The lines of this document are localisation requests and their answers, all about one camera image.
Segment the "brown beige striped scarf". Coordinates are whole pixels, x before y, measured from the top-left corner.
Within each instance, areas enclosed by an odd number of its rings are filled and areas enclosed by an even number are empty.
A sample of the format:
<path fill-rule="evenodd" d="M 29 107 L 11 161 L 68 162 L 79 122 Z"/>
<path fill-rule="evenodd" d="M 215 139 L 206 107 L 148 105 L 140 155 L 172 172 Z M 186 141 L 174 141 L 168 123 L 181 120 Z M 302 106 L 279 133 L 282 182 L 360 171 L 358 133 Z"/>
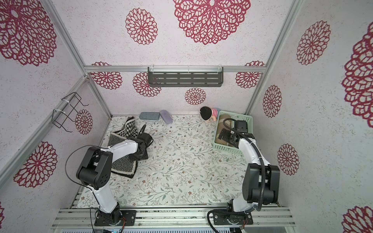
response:
<path fill-rule="evenodd" d="M 223 114 L 219 116 L 218 119 L 218 126 L 216 130 L 216 136 L 214 142 L 221 145 L 231 146 L 229 142 L 224 141 L 223 139 L 219 139 L 219 135 L 222 132 L 222 130 L 228 130 L 223 124 L 223 121 L 227 118 L 230 118 L 231 116 L 229 114 Z"/>

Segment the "black white knitted scarf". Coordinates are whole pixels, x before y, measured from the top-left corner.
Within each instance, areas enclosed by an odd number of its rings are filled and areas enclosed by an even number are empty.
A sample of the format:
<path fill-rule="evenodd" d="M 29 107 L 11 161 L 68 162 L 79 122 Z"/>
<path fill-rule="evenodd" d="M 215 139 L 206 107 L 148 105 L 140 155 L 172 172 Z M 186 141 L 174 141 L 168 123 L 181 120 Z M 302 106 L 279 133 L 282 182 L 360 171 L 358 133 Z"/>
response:
<path fill-rule="evenodd" d="M 138 162 L 129 158 L 129 154 L 136 151 L 134 136 L 138 134 L 135 118 L 127 118 L 124 126 L 110 132 L 108 147 L 113 153 L 111 172 L 132 179 L 136 173 Z"/>

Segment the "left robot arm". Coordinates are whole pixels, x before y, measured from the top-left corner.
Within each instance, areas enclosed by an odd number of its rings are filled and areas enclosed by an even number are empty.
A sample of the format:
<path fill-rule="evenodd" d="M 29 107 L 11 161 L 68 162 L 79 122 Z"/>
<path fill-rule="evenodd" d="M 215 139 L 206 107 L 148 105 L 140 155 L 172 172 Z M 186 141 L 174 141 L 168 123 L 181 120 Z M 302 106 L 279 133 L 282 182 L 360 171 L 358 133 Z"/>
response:
<path fill-rule="evenodd" d="M 149 134 L 142 133 L 139 137 L 131 137 L 109 148 L 87 146 L 76 177 L 92 189 L 102 213 L 111 214 L 118 205 L 108 184 L 113 162 L 124 158 L 136 161 L 147 159 L 147 148 L 152 142 L 153 138 Z"/>

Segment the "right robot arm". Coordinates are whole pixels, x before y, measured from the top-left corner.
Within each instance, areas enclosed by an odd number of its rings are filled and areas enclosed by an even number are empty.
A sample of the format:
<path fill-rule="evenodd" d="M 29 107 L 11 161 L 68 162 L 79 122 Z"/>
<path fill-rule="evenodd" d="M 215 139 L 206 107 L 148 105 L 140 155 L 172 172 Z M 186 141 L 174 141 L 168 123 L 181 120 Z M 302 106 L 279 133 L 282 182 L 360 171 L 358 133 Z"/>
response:
<path fill-rule="evenodd" d="M 280 169 L 271 165 L 264 157 L 253 134 L 248 133 L 244 120 L 226 118 L 218 139 L 239 149 L 246 161 L 247 169 L 242 183 L 242 194 L 232 199 L 227 211 L 249 213 L 260 211 L 263 205 L 277 203 L 279 196 Z"/>

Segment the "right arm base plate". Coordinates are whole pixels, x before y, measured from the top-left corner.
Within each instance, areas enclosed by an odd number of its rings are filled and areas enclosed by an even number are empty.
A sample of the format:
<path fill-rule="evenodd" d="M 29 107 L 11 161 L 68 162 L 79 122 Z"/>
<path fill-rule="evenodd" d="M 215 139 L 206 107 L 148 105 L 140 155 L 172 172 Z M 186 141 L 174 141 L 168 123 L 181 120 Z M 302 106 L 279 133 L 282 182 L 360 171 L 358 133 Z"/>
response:
<path fill-rule="evenodd" d="M 253 218 L 251 213 L 246 212 L 228 212 L 223 210 L 213 210 L 214 225 L 252 225 Z"/>

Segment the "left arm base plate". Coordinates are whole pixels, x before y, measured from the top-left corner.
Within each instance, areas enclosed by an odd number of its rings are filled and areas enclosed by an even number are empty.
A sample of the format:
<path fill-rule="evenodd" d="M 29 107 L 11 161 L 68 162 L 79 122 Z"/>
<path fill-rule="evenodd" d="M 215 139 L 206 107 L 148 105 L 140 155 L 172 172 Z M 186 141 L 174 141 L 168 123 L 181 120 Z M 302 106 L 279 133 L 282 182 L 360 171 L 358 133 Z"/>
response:
<path fill-rule="evenodd" d="M 96 216 L 94 226 L 134 226 L 136 214 L 136 210 L 120 210 L 111 214 L 99 211 Z"/>

